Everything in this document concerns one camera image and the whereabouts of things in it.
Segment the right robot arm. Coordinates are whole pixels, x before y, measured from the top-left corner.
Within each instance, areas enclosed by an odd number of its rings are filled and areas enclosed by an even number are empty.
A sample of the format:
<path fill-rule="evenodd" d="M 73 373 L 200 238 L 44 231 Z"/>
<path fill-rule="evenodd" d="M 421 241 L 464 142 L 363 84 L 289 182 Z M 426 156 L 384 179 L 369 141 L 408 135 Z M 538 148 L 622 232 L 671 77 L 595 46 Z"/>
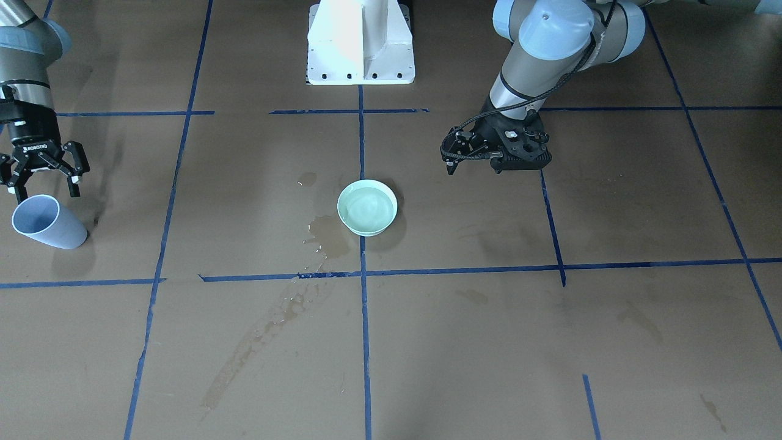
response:
<path fill-rule="evenodd" d="M 48 67 L 71 48 L 64 28 L 39 17 L 25 1 L 1 2 L 1 123 L 12 152 L 2 154 L 2 185 L 21 204 L 36 172 L 59 171 L 70 197 L 90 171 L 81 143 L 62 141 Z"/>

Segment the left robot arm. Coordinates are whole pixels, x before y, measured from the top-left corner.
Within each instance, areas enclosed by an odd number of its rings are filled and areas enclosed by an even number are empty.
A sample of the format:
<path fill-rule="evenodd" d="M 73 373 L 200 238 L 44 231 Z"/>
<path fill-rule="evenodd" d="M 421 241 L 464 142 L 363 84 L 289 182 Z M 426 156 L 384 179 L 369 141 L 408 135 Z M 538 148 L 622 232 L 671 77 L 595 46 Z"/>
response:
<path fill-rule="evenodd" d="M 488 161 L 497 174 L 550 164 L 540 109 L 576 73 L 612 64 L 645 39 L 650 1 L 498 1 L 492 25 L 511 44 L 480 112 L 450 128 L 439 153 L 448 175 Z"/>

